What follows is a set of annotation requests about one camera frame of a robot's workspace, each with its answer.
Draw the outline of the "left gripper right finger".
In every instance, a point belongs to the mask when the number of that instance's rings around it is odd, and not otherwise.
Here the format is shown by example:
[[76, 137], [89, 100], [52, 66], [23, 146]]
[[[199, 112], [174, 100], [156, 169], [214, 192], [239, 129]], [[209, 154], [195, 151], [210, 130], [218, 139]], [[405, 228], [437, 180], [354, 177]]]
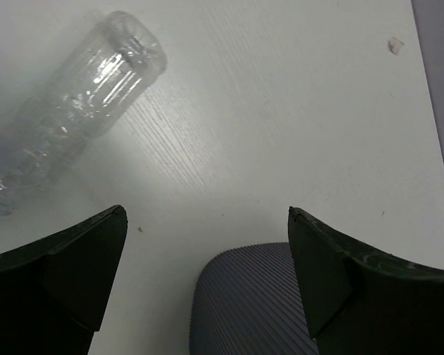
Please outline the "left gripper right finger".
[[444, 354], [444, 270], [381, 251], [295, 207], [288, 237], [321, 354]]

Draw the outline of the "clear ribbed plastic bottle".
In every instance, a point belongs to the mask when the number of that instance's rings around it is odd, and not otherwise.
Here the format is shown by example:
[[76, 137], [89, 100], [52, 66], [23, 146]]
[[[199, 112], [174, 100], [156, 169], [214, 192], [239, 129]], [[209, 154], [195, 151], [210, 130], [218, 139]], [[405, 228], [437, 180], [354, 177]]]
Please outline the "clear ribbed plastic bottle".
[[0, 129], [0, 216], [51, 186], [167, 68], [157, 38], [115, 11]]

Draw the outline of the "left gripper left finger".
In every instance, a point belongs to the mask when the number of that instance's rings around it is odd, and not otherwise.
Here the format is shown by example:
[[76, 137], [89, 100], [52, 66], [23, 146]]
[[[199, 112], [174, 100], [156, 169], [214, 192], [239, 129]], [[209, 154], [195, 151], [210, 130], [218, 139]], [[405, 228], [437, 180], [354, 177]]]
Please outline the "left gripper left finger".
[[127, 237], [112, 206], [0, 254], [0, 354], [87, 354]]

